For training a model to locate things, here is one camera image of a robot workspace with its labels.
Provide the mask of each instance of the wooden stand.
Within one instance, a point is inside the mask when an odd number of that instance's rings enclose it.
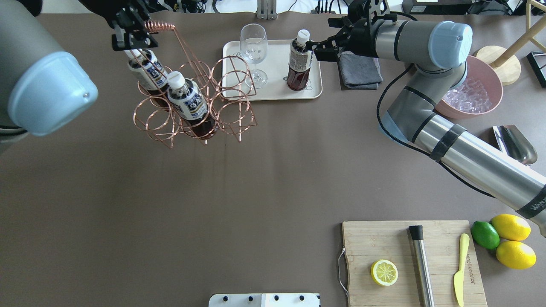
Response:
[[[459,270],[459,238],[470,233],[468,221],[344,221],[343,245],[347,261],[349,307],[418,307],[420,287],[416,255],[408,227],[423,225],[426,257],[436,306],[458,307],[453,274]],[[398,280],[380,286],[370,276],[379,259],[392,261]],[[471,240],[464,277],[465,306],[487,307],[482,276]]]
[[[546,27],[546,15],[531,26],[531,6],[546,11],[546,5],[540,4],[535,0],[527,0],[526,3],[526,31],[515,41],[508,49],[499,46],[486,46],[478,50],[475,56],[489,64],[501,79],[502,85],[510,85],[517,81],[521,73],[521,64],[515,53],[518,52],[527,42],[533,42],[542,51],[546,52],[546,47],[535,39],[535,35]]]

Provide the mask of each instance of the wooden base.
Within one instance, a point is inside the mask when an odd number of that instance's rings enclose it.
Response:
[[[500,46],[485,46],[478,50],[474,56],[491,65],[505,51],[506,49]],[[516,82],[521,74],[521,63],[515,55],[511,56],[503,65],[491,67],[497,73],[498,78],[501,79],[502,85],[510,85]]]

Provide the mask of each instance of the lemon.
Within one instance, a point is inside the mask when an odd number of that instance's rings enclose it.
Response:
[[[470,233],[472,234],[472,239],[479,246],[485,247],[488,250],[494,250],[500,242],[497,231],[487,222],[474,222],[472,228],[470,228]]]
[[[512,269],[527,269],[537,262],[535,251],[518,241],[502,242],[497,247],[496,255],[502,264]]]
[[[512,214],[499,214],[491,219],[491,225],[495,227],[499,237],[512,241],[527,239],[531,233],[529,223],[519,216]]]
[[[371,275],[378,285],[390,286],[398,280],[398,269],[391,261],[380,259],[372,264]]]

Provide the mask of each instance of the plastic bottle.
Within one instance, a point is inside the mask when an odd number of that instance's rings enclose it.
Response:
[[[288,79],[286,83],[294,91],[301,91],[307,86],[313,51],[307,49],[309,31],[302,29],[290,45],[290,60],[288,62]]]
[[[210,139],[216,133],[216,121],[209,113],[199,86],[194,81],[184,78],[180,72],[170,73],[167,76],[167,83],[169,101],[190,126],[197,125],[206,117],[200,125],[190,129],[199,139]]]
[[[150,95],[154,96],[167,92],[169,88],[167,73],[153,51],[148,49],[133,49],[125,50],[125,53],[129,57],[129,62],[127,63],[129,70],[133,72],[136,79],[140,81],[140,85]],[[154,99],[154,101],[161,107],[167,107],[167,103],[162,99]]]

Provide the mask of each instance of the lemon slice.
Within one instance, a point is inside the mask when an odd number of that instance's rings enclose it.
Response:
[[[390,286],[398,280],[398,269],[391,261],[380,259],[372,264],[371,275],[378,285]]]

